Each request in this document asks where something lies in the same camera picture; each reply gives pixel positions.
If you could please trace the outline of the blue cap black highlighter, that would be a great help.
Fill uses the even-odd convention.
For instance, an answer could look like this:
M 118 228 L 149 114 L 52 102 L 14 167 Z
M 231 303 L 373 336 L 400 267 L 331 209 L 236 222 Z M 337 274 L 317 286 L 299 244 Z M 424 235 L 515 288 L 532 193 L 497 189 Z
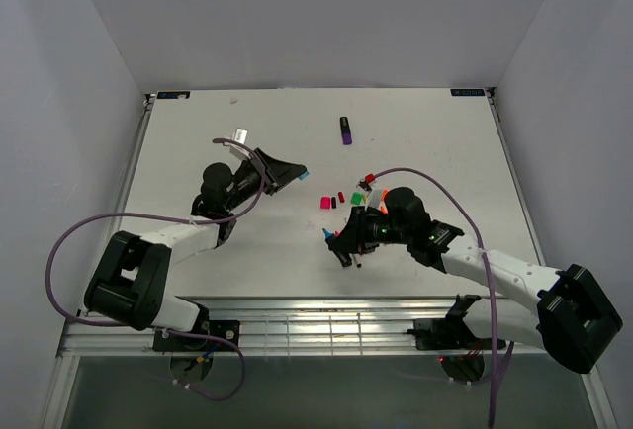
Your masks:
M 322 232 L 324 234 L 324 241 L 325 241 L 326 245 L 330 246 L 333 243 L 334 239 L 335 239 L 335 234 L 330 232 L 330 231 L 328 231 L 325 228 L 322 230 Z

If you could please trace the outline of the green highlighter cap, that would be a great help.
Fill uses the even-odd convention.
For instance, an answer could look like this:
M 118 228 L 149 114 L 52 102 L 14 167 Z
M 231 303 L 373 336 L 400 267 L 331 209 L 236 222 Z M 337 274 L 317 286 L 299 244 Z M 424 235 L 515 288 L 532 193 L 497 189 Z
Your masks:
M 350 204 L 353 206 L 358 206 L 362 203 L 362 198 L 363 196 L 360 193 L 354 192 L 350 198 Z

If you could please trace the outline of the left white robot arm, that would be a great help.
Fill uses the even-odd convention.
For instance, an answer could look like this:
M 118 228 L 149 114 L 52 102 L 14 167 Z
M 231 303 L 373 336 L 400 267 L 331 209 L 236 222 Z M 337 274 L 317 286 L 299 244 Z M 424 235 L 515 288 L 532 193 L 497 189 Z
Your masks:
M 222 246 L 236 225 L 233 211 L 244 202 L 260 193 L 271 196 L 307 175 L 305 165 L 259 148 L 235 171 L 222 162 L 209 165 L 188 221 L 144 235 L 119 231 L 110 238 L 84 294 L 85 306 L 135 330 L 174 329 L 186 348 L 203 347 L 210 337 L 206 309 L 166 292 L 170 269 Z

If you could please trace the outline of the pink highlighter cap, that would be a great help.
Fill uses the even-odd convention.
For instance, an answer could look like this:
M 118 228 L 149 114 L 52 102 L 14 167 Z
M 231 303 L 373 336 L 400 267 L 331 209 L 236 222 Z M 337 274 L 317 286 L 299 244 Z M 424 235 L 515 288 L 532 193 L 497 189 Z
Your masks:
M 331 198 L 330 197 L 321 197 L 319 206 L 322 209 L 324 209 L 324 210 L 330 209 L 331 208 Z

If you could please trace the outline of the black cap white marker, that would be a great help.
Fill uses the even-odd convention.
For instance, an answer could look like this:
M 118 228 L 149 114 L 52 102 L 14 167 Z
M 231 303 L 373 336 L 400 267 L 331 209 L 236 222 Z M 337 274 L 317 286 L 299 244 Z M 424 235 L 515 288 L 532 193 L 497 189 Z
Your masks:
M 359 268 L 361 268 L 361 267 L 362 267 L 362 264 L 360 263 L 360 261 L 358 260 L 358 258 L 357 258 L 355 255 L 354 255 L 354 256 L 352 256 L 352 258 L 353 258 L 353 262 L 354 262 L 355 267 L 356 267 L 356 268 L 358 268 L 358 269 L 359 269 Z

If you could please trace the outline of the purple cap black highlighter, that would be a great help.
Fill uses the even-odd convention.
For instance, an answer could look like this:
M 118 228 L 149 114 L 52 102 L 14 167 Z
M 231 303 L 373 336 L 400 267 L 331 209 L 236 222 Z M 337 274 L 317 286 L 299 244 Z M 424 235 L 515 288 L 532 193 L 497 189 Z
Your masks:
M 341 140 L 343 145 L 351 145 L 353 143 L 350 122 L 347 117 L 339 118 L 339 127 Z

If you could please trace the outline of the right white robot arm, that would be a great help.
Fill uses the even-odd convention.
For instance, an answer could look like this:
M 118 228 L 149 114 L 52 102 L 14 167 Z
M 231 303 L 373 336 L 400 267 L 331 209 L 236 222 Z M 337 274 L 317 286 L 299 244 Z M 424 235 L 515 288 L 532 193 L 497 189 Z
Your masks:
M 622 329 L 622 318 L 587 268 L 573 264 L 559 270 L 485 251 L 460 228 L 432 218 L 407 187 L 389 191 L 385 206 L 383 211 L 355 206 L 341 231 L 325 233 L 342 267 L 381 245 L 402 245 L 418 264 L 492 284 L 501 295 L 494 304 L 477 295 L 459 296 L 443 317 L 417 321 L 409 334 L 418 349 L 484 350 L 515 342 L 587 374 Z

